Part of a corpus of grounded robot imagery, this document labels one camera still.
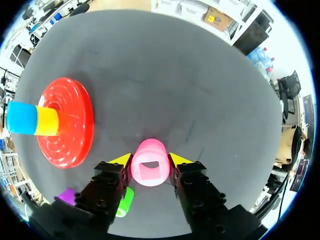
black chair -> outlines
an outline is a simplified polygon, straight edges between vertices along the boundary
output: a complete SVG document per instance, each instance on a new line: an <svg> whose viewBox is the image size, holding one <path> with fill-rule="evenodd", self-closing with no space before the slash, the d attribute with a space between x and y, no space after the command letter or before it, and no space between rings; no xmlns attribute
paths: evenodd
<svg viewBox="0 0 320 240"><path fill-rule="evenodd" d="M292 138L292 145L291 145L291 159L288 159L289 161L291 160L290 164L283 164L281 168L277 166L273 166L274 170L280 171L280 172L285 172L288 173L291 171L293 166L295 165L298 154L301 148L302 144L302 130L299 126L296 127L296 130L294 131L294 135Z"/></svg>
<svg viewBox="0 0 320 240"><path fill-rule="evenodd" d="M283 101L283 115L285 119L288 119L289 114L295 114L294 98L301 90L297 72L294 71L292 75L279 79L278 86L280 99ZM292 100L293 111L289 111L289 100Z"/></svg>
<svg viewBox="0 0 320 240"><path fill-rule="evenodd" d="M83 3L80 6L78 6L75 10L73 10L72 13L70 13L70 17L77 14L85 13L86 11L89 10L89 8L90 8L89 4Z"/></svg>

pink stacking cup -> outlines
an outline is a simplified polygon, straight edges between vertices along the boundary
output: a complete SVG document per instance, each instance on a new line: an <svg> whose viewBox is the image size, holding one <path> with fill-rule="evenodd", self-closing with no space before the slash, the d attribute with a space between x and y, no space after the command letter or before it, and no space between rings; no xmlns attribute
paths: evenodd
<svg viewBox="0 0 320 240"><path fill-rule="evenodd" d="M158 162L159 166L150 168L144 163ZM143 186L154 187L162 184L170 172L170 162L165 146L157 139L144 140L136 150L131 162L134 180Z"/></svg>

green cylinder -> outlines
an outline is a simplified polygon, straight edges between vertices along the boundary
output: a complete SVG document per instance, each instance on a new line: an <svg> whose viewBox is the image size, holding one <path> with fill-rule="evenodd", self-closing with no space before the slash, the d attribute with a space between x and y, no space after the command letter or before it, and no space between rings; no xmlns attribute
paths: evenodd
<svg viewBox="0 0 320 240"><path fill-rule="evenodd" d="M127 215L134 199L134 195L134 191L130 187L127 187L124 199L121 199L118 210L116 211L116 217L123 218Z"/></svg>

yellow cylinder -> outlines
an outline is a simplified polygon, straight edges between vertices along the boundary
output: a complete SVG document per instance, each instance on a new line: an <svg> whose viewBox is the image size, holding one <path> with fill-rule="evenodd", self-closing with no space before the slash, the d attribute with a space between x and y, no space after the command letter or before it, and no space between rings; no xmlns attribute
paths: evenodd
<svg viewBox="0 0 320 240"><path fill-rule="evenodd" d="M36 106L37 125L34 135L55 136L59 129L59 117L55 109Z"/></svg>

gray table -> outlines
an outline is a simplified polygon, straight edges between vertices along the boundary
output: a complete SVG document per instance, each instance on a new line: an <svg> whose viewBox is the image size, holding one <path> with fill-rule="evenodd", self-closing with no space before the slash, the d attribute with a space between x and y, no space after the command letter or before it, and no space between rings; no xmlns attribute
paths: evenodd
<svg viewBox="0 0 320 240"><path fill-rule="evenodd" d="M212 33L169 16L129 10L62 19L32 54L16 101L37 104L59 77L84 84L94 109L93 145L85 162L59 169L36 137L13 135L25 169L46 199L80 191L98 162L134 153L147 138L168 152L207 167L226 193L228 208L249 210L273 167L281 135L276 94L237 49ZM190 233L167 180L156 187L132 182L130 212L109 233L168 237Z"/></svg>

